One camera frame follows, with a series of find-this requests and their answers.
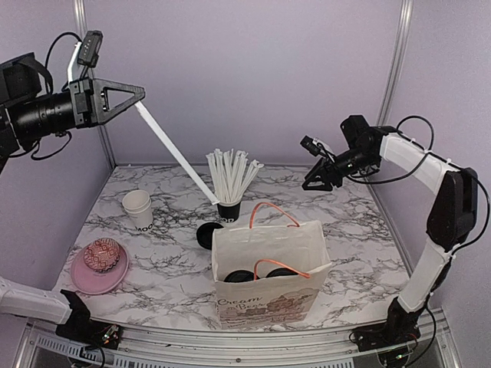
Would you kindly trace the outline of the single white straw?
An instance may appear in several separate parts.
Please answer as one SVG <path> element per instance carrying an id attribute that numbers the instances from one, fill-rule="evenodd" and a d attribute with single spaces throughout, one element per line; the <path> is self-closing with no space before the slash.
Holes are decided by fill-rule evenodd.
<path id="1" fill-rule="evenodd" d="M 189 164 L 184 155 L 179 151 L 172 140 L 167 136 L 165 131 L 160 127 L 158 122 L 151 115 L 149 110 L 144 106 L 144 104 L 138 101 L 135 104 L 139 115 L 145 121 L 147 126 L 153 131 L 158 140 L 167 148 L 171 153 L 173 158 L 180 164 L 180 166 L 185 170 L 188 176 L 195 182 L 206 198 L 213 204 L 217 205 L 219 203 L 216 195 L 211 191 L 211 189 L 204 183 L 201 177 L 197 174 L 195 169 Z"/>

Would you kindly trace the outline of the kraft paper bag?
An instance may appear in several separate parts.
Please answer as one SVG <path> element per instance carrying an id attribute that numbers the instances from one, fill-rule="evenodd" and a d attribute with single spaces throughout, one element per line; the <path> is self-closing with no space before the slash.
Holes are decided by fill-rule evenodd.
<path id="1" fill-rule="evenodd" d="M 216 310 L 223 329 L 270 327 L 306 318 L 321 291 L 332 263 L 322 223 L 255 225 L 213 232 L 211 253 Z M 267 278 L 276 268 L 298 275 Z M 254 281 L 226 283 L 236 270 L 252 271 Z"/>

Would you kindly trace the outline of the white paper coffee cup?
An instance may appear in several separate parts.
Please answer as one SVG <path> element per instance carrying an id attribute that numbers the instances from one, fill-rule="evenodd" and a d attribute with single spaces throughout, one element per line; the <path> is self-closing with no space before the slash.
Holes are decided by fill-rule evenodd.
<path id="1" fill-rule="evenodd" d="M 242 283 L 254 280 L 255 276 L 252 271 L 236 270 L 228 274 L 223 281 L 226 283 Z"/>

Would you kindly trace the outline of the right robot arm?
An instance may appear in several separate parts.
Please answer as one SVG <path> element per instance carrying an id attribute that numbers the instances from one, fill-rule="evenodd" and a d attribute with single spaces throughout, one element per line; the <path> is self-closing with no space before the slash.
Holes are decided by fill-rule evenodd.
<path id="1" fill-rule="evenodd" d="M 348 148 L 333 154 L 321 140 L 304 136 L 301 146 L 319 161 L 302 184 L 305 190 L 330 192 L 345 181 L 388 186 L 411 179 L 428 191 L 425 246 L 407 285 L 391 302 L 380 336 L 396 343 L 419 318 L 430 295 L 443 283 L 458 251 L 473 242 L 478 195 L 485 189 L 471 168 L 462 168 L 412 140 L 396 126 L 372 126 L 361 115 L 341 123 Z"/>

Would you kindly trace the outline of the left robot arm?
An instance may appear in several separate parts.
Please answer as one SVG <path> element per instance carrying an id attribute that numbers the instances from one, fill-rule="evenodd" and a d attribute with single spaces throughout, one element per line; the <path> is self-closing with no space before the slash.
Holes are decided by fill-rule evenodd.
<path id="1" fill-rule="evenodd" d="M 1 65 L 1 164 L 33 155 L 41 139 L 70 136 L 74 129 L 103 126 L 145 97 L 143 87 L 88 76 L 99 59 L 101 31 L 77 37 L 67 86 L 54 90 L 46 62 L 34 53 Z"/>

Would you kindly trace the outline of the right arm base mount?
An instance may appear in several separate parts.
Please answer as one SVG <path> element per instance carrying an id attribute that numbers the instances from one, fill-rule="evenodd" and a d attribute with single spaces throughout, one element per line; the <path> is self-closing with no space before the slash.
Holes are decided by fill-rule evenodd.
<path id="1" fill-rule="evenodd" d="M 387 310 L 387 319 L 379 324 L 356 327 L 350 333 L 350 341 L 358 346 L 359 352 L 390 347 L 418 339 L 417 322 L 423 308 L 406 312 L 394 298 Z"/>

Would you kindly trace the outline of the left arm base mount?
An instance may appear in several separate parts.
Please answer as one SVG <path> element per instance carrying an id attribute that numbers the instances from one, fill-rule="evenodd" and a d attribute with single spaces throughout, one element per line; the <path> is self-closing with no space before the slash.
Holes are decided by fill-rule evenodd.
<path id="1" fill-rule="evenodd" d="M 57 325 L 56 335 L 95 347 L 116 350 L 120 344 L 122 326 L 93 320 L 86 304 L 75 292 L 62 289 L 61 293 L 68 300 L 71 314 L 65 324 Z"/>

